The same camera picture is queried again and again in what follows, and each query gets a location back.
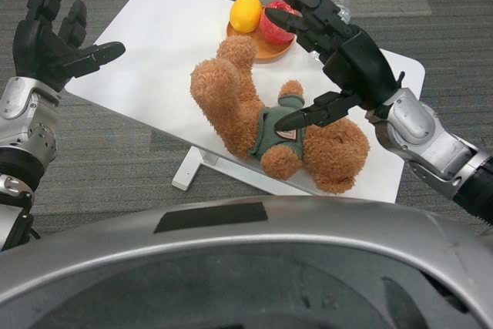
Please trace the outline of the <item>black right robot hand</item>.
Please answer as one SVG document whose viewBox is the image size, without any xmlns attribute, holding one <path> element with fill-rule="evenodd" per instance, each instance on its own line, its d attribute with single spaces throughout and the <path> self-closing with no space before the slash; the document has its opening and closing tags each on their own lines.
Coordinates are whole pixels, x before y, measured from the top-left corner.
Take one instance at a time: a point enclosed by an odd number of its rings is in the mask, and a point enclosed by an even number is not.
<svg viewBox="0 0 493 329">
<path fill-rule="evenodd" d="M 327 126 L 359 106 L 378 122 L 389 116 L 388 101 L 400 88 L 374 40 L 359 26 L 345 23 L 332 0 L 284 0 L 295 14 L 268 9 L 267 18 L 281 29 L 293 32 L 307 52 L 317 52 L 324 74 L 339 88 L 314 99 L 311 106 L 280 119 L 278 131 Z"/>
</svg>

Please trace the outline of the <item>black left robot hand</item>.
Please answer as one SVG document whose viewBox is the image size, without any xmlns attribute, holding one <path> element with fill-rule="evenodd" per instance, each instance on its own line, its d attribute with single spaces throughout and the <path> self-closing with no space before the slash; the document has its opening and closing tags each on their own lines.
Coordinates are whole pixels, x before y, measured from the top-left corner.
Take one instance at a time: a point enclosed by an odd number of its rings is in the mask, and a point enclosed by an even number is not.
<svg viewBox="0 0 493 329">
<path fill-rule="evenodd" d="M 17 25 L 12 46 L 16 75 L 37 79 L 57 92 L 70 79 L 96 72 L 126 51 L 121 42 L 81 47 L 87 26 L 87 8 L 81 0 L 73 2 L 55 33 L 52 23 L 61 2 L 28 0 L 27 15 Z"/>
</svg>

